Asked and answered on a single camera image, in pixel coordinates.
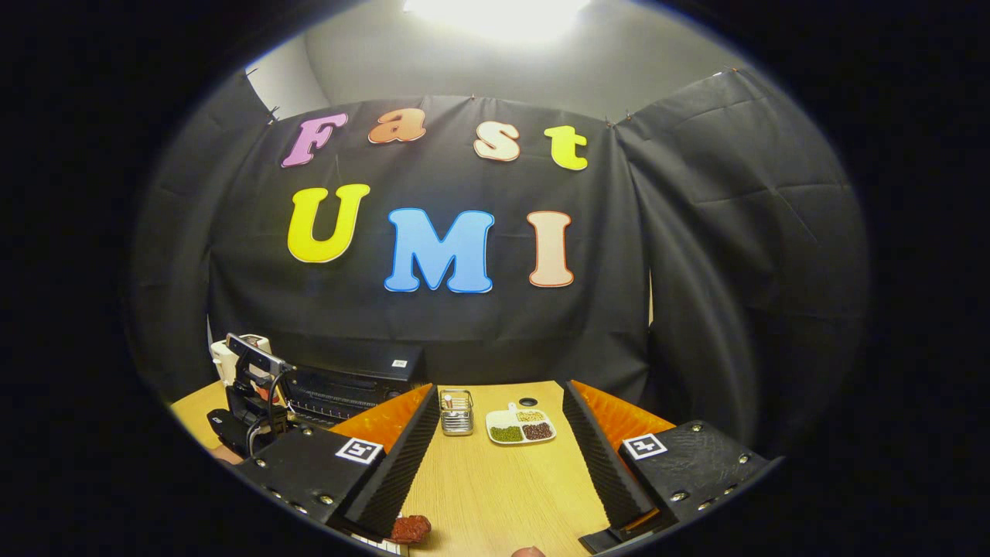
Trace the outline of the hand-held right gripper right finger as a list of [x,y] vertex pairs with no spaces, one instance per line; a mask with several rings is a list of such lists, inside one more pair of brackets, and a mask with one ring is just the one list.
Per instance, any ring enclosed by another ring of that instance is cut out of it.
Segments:
[[584,542],[671,535],[778,467],[706,421],[672,425],[579,381],[563,385],[563,413],[608,519]]

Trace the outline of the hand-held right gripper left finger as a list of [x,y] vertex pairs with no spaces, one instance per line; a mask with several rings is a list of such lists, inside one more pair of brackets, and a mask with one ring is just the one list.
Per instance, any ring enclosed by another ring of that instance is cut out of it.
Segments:
[[237,475],[308,521],[381,540],[392,536],[438,422],[438,388],[426,384],[331,429],[280,435],[237,464]]

